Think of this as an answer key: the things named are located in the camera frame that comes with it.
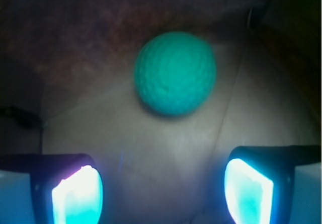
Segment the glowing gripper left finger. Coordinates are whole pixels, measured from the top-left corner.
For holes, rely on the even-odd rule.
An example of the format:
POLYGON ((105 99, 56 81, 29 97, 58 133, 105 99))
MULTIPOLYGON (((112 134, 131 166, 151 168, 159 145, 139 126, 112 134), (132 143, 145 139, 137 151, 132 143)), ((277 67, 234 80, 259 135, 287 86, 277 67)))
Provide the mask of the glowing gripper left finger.
POLYGON ((87 154, 1 156, 1 223, 98 223, 102 206, 87 154))

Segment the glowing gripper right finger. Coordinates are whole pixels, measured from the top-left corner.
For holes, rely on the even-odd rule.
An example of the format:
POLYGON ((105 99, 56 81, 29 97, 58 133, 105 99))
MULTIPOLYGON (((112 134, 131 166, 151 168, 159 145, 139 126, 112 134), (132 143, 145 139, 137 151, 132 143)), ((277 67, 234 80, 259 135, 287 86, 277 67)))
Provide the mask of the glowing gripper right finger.
POLYGON ((321 223, 321 147, 236 147, 224 194, 235 223, 321 223))

